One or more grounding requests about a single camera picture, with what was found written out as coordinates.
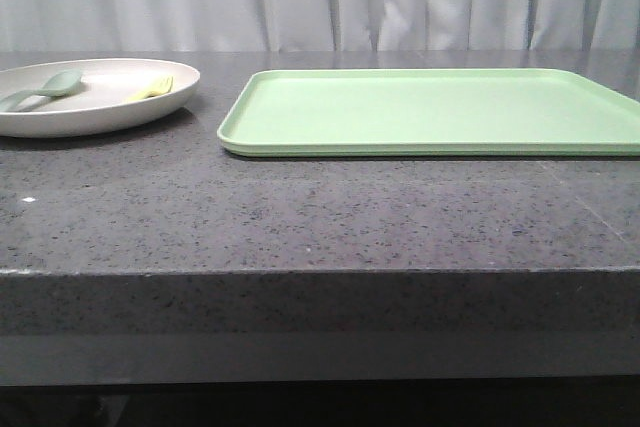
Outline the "yellow plastic fork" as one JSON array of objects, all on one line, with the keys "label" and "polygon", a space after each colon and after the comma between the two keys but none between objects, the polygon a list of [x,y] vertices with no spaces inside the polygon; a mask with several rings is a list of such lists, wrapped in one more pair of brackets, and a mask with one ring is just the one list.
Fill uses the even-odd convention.
[{"label": "yellow plastic fork", "polygon": [[138,102],[148,98],[162,96],[171,92],[173,88],[174,77],[171,75],[165,75],[156,78],[146,87],[128,96],[125,99],[126,103]]}]

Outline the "beige round plate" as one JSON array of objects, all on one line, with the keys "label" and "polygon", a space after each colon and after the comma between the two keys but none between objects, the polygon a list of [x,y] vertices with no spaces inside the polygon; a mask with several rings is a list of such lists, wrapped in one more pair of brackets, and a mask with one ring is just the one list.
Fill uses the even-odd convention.
[{"label": "beige round plate", "polygon": [[[66,70],[82,72],[81,86],[57,100],[34,96],[14,112],[1,114],[1,134],[56,138],[107,133],[160,119],[181,108],[195,93],[200,72],[183,63],[144,58],[78,59],[1,70],[1,96],[41,87]],[[170,76],[171,90],[130,102],[154,80]]]}]

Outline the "light green plastic tray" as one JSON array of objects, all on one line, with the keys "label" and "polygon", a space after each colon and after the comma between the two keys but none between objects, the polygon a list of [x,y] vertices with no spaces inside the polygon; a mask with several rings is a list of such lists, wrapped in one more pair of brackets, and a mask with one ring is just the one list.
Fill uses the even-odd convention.
[{"label": "light green plastic tray", "polygon": [[217,134],[256,157],[627,156],[639,104],[558,69],[270,70]]}]

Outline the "sage green plastic spoon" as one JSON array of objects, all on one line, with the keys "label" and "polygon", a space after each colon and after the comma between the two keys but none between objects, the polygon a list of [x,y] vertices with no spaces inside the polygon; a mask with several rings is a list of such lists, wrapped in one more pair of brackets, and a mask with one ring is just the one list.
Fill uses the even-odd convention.
[{"label": "sage green plastic spoon", "polygon": [[81,79],[82,72],[77,69],[59,72],[53,75],[40,88],[21,90],[3,98],[1,100],[1,111],[11,111],[32,96],[57,98],[74,94],[81,85]]}]

